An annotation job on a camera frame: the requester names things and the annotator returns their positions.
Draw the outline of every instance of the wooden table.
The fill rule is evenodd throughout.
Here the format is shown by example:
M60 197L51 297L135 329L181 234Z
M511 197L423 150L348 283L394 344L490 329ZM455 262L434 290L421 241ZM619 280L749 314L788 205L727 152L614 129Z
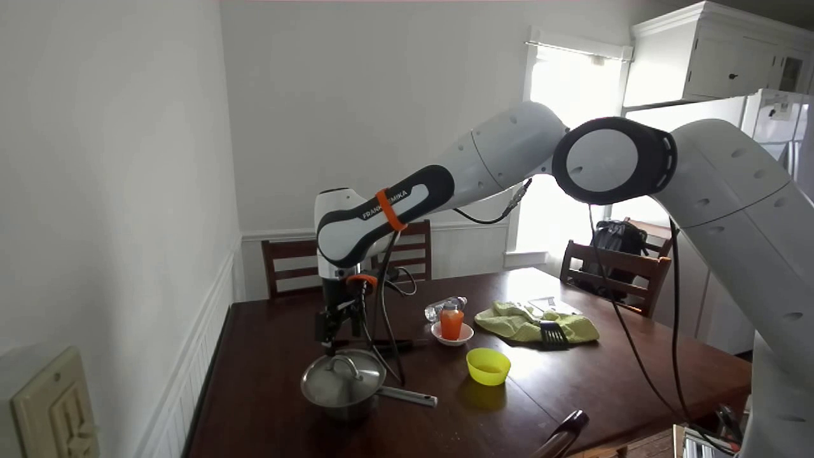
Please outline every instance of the wooden table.
M462 348L440 346L425 329L423 309L449 295L468 295L468 322L497 300L558 295L581 309L602 330L598 346L538 352L509 346L478 330ZM322 357L313 342L319 297L296 304L236 304L229 310L187 456L530 456L576 407L591 416L579 449L643 437L674 423L651 395L614 309L588 292L567 290L540 271L473 276L423 283L416 297L388 295L397 338L416 338L402 357L408 386L440 398L440 407L383 400L362 425L340 425L301 395L301 376ZM671 330L623 314L651 380L678 402L670 338ZM505 386L478 386L465 374L465 352L502 348L511 358ZM713 346L680 338L683 385L692 416L715 413L721 402L744 402L750 366Z

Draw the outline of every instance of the green towel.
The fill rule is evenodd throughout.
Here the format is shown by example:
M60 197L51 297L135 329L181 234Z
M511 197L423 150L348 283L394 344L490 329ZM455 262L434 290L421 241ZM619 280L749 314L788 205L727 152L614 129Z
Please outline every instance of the green towel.
M552 322L565 333L567 344L591 344L602 333L595 325L572 306L558 304L552 297L535 300L505 300L476 316L476 324L506 342L518 344L543 344L543 324Z

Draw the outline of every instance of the white cabinet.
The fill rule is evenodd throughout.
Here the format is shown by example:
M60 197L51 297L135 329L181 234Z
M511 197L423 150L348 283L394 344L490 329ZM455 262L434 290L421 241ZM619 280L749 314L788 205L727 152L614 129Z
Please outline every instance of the white cabinet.
M633 29L627 107L808 91L814 33L715 3L697 3Z

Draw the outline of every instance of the small yellow cup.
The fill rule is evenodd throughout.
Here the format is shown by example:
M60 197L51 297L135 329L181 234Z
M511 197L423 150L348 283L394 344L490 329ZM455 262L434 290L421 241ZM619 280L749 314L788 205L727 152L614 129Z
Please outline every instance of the small yellow cup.
M495 348L473 348L465 353L468 374L483 386L498 386L506 381L511 358Z

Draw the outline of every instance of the bright window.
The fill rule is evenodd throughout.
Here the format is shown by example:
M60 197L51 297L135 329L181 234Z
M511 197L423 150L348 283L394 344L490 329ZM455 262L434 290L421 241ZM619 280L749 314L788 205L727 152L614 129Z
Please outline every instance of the bright window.
M623 49L604 51L538 47L530 70L530 100L543 103L561 114L567 127L595 117L621 114L627 59ZM552 177L538 177L520 206L515 253L551 253L561 257L567 240L588 241L591 221L610 217L610 210L588 206L563 194ZM633 198L614 210L614 220L666 221L659 205Z

